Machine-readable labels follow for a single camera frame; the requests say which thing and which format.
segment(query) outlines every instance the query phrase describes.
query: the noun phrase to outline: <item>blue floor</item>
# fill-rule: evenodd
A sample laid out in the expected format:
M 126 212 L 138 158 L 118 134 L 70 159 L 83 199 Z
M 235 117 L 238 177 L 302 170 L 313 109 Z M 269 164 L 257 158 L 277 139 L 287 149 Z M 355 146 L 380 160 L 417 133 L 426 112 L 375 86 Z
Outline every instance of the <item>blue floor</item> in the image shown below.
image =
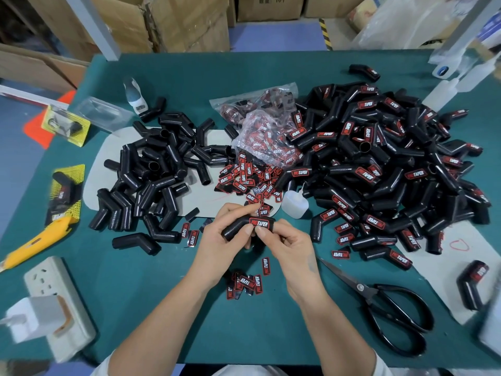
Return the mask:
M 322 31 L 317 20 L 300 20 L 280 23 L 238 24 L 229 29 L 232 51 L 313 51 L 326 50 Z M 51 91 L 0 80 L 2 85 L 57 99 L 59 94 Z M 0 96 L 0 156 L 7 159 L 0 164 L 0 191 L 4 197 L 3 215 L 0 216 L 0 237 L 31 180 L 43 156 L 42 147 L 28 138 L 22 127 L 42 111 L 41 107 Z M 179 375 L 178 365 L 173 376 Z M 89 376 L 92 369 L 83 363 L 53 365 L 46 376 Z

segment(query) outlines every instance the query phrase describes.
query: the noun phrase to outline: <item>electrical outlet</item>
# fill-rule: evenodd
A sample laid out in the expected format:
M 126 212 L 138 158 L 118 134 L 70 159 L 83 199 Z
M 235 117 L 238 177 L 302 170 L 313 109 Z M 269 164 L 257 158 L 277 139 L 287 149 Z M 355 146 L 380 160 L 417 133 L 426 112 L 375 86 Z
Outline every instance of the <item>electrical outlet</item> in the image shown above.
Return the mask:
M 96 330 L 71 281 L 61 258 L 51 256 L 24 276 L 31 297 L 59 295 L 71 313 L 71 321 L 60 331 L 48 335 L 47 341 L 57 363 L 71 360 L 96 337 Z

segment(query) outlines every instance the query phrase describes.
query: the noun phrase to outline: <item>teal table mat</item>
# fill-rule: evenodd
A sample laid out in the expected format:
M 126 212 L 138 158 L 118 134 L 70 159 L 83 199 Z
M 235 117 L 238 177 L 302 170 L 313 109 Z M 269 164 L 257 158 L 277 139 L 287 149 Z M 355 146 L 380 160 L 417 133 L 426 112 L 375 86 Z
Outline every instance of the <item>teal table mat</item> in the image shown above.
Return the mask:
M 407 88 L 410 95 L 424 98 L 437 84 L 427 64 L 428 50 L 402 51 L 332 51 L 332 52 L 260 52 L 214 54 L 122 55 L 118 62 L 106 62 L 96 56 L 87 71 L 74 103 L 87 96 L 130 109 L 126 103 L 122 79 L 133 76 L 145 99 L 153 104 L 157 96 L 166 96 L 168 110 L 185 112 L 195 124 L 211 117 L 219 129 L 224 120 L 211 109 L 209 99 L 295 81 L 301 95 L 313 86 L 361 80 L 348 74 L 352 63 L 372 66 L 381 74 L 377 83 L 383 91 Z M 492 223 L 479 227 L 496 248 L 501 235 L 501 198 L 498 164 L 501 160 L 501 93 L 497 81 L 489 78 L 475 90 L 457 95 L 445 110 L 470 109 L 466 119 L 454 122 L 453 138 L 464 139 L 485 148 L 474 158 L 475 169 L 467 179 L 477 183 L 492 200 Z M 51 172 L 57 167 L 80 163 L 89 173 L 94 158 L 107 134 L 92 129 L 82 148 L 56 137 L 46 151 L 31 183 L 0 242 L 0 258 L 24 244 L 43 229 Z M 311 206 L 311 214 L 321 209 Z M 119 233 L 100 233 L 87 227 L 95 214 L 82 207 L 78 227 L 46 252 L 26 261 L 16 269 L 0 274 L 0 311 L 27 295 L 23 274 L 47 256 L 62 257 L 99 332 L 88 354 L 103 360 L 124 340 L 147 314 L 186 274 L 196 249 L 162 244 L 156 257 L 141 249 L 116 251 L 111 240 Z M 279 211 L 276 218 L 285 215 Z M 199 227 L 196 219 L 192 227 Z M 310 221 L 291 222 L 309 231 Z M 182 222 L 175 227 L 180 230 Z M 337 234 L 332 227 L 324 230 L 318 255 L 329 258 L 336 249 Z M 142 223 L 138 231 L 145 232 Z M 319 359 L 306 330 L 301 312 L 287 293 L 279 264 L 266 249 L 262 256 L 240 253 L 235 267 L 261 274 L 261 258 L 270 257 L 271 275 L 263 278 L 264 293 L 243 295 L 239 301 L 227 301 L 224 285 L 211 290 L 186 339 L 179 362 L 317 365 Z M 426 334 L 428 350 L 416 359 L 392 353 L 374 335 L 351 290 L 321 266 L 322 279 L 330 296 L 340 306 L 360 334 L 391 367 L 499 368 L 501 359 L 484 348 L 475 338 L 481 316 L 467 326 L 460 326 L 434 291 L 415 270 L 404 272 L 385 261 L 362 262 L 356 254 L 340 267 L 365 283 L 389 283 L 408 287 L 429 304 L 436 319 L 433 332 Z M 398 334 L 388 329 L 389 334 Z M 5 328 L 0 329 L 0 359 L 50 357 L 45 339 L 13 345 Z

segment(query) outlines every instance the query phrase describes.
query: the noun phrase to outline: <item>clear plastic bag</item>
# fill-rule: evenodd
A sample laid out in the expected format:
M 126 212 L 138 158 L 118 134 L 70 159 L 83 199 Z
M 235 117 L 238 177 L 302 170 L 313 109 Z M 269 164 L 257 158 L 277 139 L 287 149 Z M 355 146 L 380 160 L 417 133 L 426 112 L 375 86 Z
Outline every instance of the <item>clear plastic bag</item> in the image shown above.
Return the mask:
M 353 41 L 367 50 L 416 49 L 429 41 L 476 0 L 384 0 Z
M 247 114 L 255 110 L 266 111 L 279 120 L 280 124 L 285 125 L 291 113 L 296 111 L 294 100 L 298 94 L 296 83 L 290 83 L 247 94 L 212 99 L 209 102 L 223 119 L 238 127 L 242 125 Z
M 242 120 L 240 134 L 232 145 L 246 150 L 267 164 L 288 167 L 299 160 L 300 151 L 285 136 L 297 127 L 292 119 L 284 124 L 263 110 L 248 112 Z

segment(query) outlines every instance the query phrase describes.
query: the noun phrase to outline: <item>yellow utility knife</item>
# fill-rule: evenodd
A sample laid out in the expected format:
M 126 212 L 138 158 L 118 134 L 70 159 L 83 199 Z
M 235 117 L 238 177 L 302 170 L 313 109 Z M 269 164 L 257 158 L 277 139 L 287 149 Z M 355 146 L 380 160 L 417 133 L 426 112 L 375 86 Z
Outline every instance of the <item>yellow utility knife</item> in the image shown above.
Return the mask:
M 11 269 L 22 262 L 31 259 L 34 255 L 50 247 L 55 242 L 70 233 L 70 224 L 78 220 L 73 216 L 64 216 L 50 223 L 38 236 L 20 246 L 15 251 L 10 252 L 5 260 L 0 263 L 0 273 L 6 269 Z

